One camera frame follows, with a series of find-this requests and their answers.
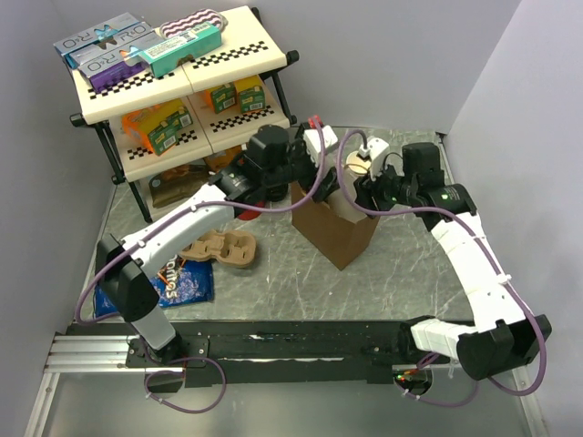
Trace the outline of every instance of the white wall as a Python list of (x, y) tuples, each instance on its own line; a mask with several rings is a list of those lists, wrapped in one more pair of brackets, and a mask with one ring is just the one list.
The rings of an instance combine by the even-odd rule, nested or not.
[(338, 126), (447, 132), (519, 0), (53, 0), (67, 27), (129, 11), (152, 25), (200, 7), (256, 5), (283, 51), (291, 110)]
[(111, 183), (52, 43), (48, 1), (0, 14), (0, 435), (24, 433), (51, 339), (72, 320)]
[(556, 436), (583, 434), (582, 26), (578, 0), (523, 0), (446, 138), (496, 254), (553, 325), (537, 397)]

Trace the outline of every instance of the black shelf leg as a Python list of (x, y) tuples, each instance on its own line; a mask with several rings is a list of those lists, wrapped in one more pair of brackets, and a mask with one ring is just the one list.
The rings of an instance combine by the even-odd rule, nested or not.
[[(257, 7), (252, 7), (251, 11), (255, 15), (255, 18), (257, 18), (257, 21), (259, 21), (261, 23), (261, 25), (263, 25), (263, 22), (261, 21), (261, 15), (259, 13), (259, 9)], [(298, 52), (294, 51), (293, 53), (287, 54), (287, 58), (288, 58), (288, 66), (290, 66), (291, 64), (293, 64), (294, 62), (296, 62), (299, 59)], [(273, 81), (273, 85), (275, 86), (275, 92), (277, 93), (277, 98), (280, 100), (281, 110), (283, 111), (283, 114), (288, 118), (288, 120), (290, 120), (290, 124), (295, 125), (298, 122), (298, 119), (296, 116), (293, 116), (292, 113), (290, 112), (290, 107), (288, 106), (288, 100), (287, 100), (287, 98), (285, 98), (285, 92), (283, 91), (283, 85), (281, 84), (281, 80), (280, 80), (280, 77), (278, 75), (278, 71), (281, 71), (281, 70), (283, 70), (283, 68), (279, 68), (279, 69), (274, 70), (274, 71), (263, 73), (262, 75), (260, 75), (260, 78), (261, 78), (261, 80), (265, 81), (265, 79), (267, 79), (268, 77), (271, 77), (271, 80)]]
[(106, 132), (107, 139), (109, 140), (109, 145), (111, 146), (111, 150), (113, 151), (114, 155), (116, 156), (116, 159), (118, 160), (119, 167), (122, 168), (121, 158), (119, 157), (118, 146), (116, 145), (116, 139), (113, 136), (113, 132), (111, 131), (111, 126), (109, 125), (109, 123), (107, 121), (103, 123), (103, 130), (105, 130), (105, 132)]
[[(106, 152), (109, 164), (113, 168), (114, 176), (111, 178), (111, 180), (115, 185), (123, 184), (126, 178), (123, 174), (121, 166), (118, 163), (120, 162), (118, 161), (119, 154), (117, 153), (118, 151), (115, 146), (116, 143), (115, 139), (113, 139), (113, 133), (111, 132), (111, 129), (103, 122), (95, 124), (94, 128), (97, 132), (97, 136), (99, 137), (99, 141), (101, 142), (101, 146), (103, 146), (103, 149)], [(136, 203), (138, 203), (138, 208), (142, 213), (142, 217), (147, 223), (151, 223), (152, 217), (149, 214), (148, 205), (146, 205), (146, 202), (144, 202), (144, 199), (140, 196), (138, 187), (136, 187), (136, 183), (128, 182), (128, 185), (129, 189), (131, 189), (131, 193), (134, 195)]]
[(99, 138), (99, 142), (101, 143), (103, 150), (106, 152), (109, 165), (113, 169), (113, 177), (111, 178), (111, 180), (115, 185), (119, 185), (123, 183), (123, 181), (125, 180), (124, 174), (121, 169), (121, 166), (118, 164), (116, 155), (114, 154), (111, 148), (111, 144), (109, 144), (109, 141), (107, 141), (107, 136), (104, 132), (103, 125), (101, 123), (97, 123), (93, 125), (93, 128), (97, 133), (97, 137)]
[(136, 187), (136, 182), (128, 182), (129, 189), (134, 195), (136, 202), (138, 203), (139, 211), (142, 213), (142, 217), (146, 220), (146, 223), (152, 222), (152, 216), (149, 215), (148, 205), (144, 203), (144, 199), (139, 195), (138, 187)]
[(275, 92), (277, 93), (277, 98), (280, 100), (281, 110), (283, 114), (290, 120), (291, 125), (295, 125), (298, 122), (296, 116), (293, 116), (290, 112), (290, 107), (288, 106), (288, 100), (285, 98), (285, 92), (283, 91), (283, 85), (281, 84), (280, 76), (277, 73), (271, 75), (271, 80), (275, 86)]

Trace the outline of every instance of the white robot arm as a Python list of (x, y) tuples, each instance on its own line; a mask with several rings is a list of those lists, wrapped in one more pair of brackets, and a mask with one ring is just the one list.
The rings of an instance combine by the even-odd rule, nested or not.
[[(356, 203), (364, 208), (389, 210), (395, 204), (445, 209), (461, 219), (471, 236), (457, 221), (437, 212), (415, 214), (423, 219), (454, 267), (474, 314), (474, 326), (460, 325), (423, 316), (402, 325), (400, 349), (409, 358), (418, 351), (436, 352), (460, 361), (465, 371), (481, 380), (493, 374), (530, 363), (538, 353), (535, 332), (524, 311), (505, 288), (510, 277), (496, 257), (491, 260), (476, 244), (492, 254), (482, 229), (476, 205), (459, 184), (447, 186), (440, 168), (437, 146), (420, 143), (403, 149), (404, 175), (387, 165), (389, 145), (369, 138), (358, 152), (368, 164), (368, 173), (354, 182)], [(544, 315), (535, 320), (546, 339), (551, 327)]]

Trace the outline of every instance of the checkered pattern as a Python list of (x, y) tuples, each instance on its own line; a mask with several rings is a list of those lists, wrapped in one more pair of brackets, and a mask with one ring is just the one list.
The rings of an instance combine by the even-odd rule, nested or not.
[(267, 107), (262, 111), (251, 112), (250, 114), (242, 114), (233, 118), (221, 120), (217, 123), (210, 123), (210, 127), (212, 127), (213, 132), (217, 133), (220, 130), (227, 130), (232, 127), (241, 126), (246, 123), (250, 123), (253, 120), (260, 120), (264, 117), (270, 116), (271, 114), (275, 114), (275, 111), (269, 105), (267, 105)]
[[(196, 140), (197, 134), (194, 130), (190, 130), (189, 132), (183, 132), (180, 134), (179, 140), (176, 142), (174, 147), (178, 147), (180, 144), (188, 143), (190, 141)], [(138, 146), (136, 148), (128, 149), (129, 160), (133, 161), (136, 158), (143, 158), (147, 155), (154, 155), (154, 152), (151, 152), (145, 147)]]
[(252, 43), (247, 46), (241, 46), (237, 49), (233, 48), (228, 52), (220, 52), (215, 55), (199, 57), (198, 59), (191, 60), (190, 63), (192, 64), (192, 68), (196, 70), (197, 68), (202, 68), (204, 66), (220, 64), (221, 62), (231, 61), (231, 59), (238, 59), (242, 56), (249, 56), (253, 53), (259, 53), (262, 50), (269, 50), (269, 47), (265, 44), (265, 41)]
[(194, 130), (191, 130), (190, 132), (184, 132), (183, 134), (180, 134), (179, 140), (176, 142), (176, 146), (189, 143), (190, 141), (195, 141), (197, 138), (197, 134), (194, 132)]
[(143, 158), (147, 155), (154, 155), (154, 152), (148, 150), (145, 147), (138, 146), (136, 148), (128, 149), (129, 160), (133, 161), (136, 158)]
[(111, 86), (108, 89), (104, 89), (100, 93), (96, 92), (95, 89), (89, 88), (87, 92), (89, 93), (89, 98), (94, 100), (98, 97), (107, 97), (111, 94), (117, 94), (121, 91), (128, 90), (131, 88), (135, 88), (138, 86), (144, 86), (146, 84), (151, 84), (155, 80), (164, 80), (166, 77), (173, 77), (174, 72), (171, 71), (167, 75), (162, 77), (154, 77), (149, 71), (146, 72), (144, 75), (135, 75), (129, 77), (127, 79), (122, 80), (121, 82), (116, 83), (115, 85)]

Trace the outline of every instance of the purple box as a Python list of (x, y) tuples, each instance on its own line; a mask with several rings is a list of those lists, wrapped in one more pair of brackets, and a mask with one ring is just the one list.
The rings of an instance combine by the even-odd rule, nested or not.
[(146, 68), (148, 64), (142, 61), (138, 53), (163, 41), (164, 39), (156, 32), (149, 32), (103, 56), (86, 62), (79, 67), (79, 71), (89, 79), (96, 92), (101, 92)]

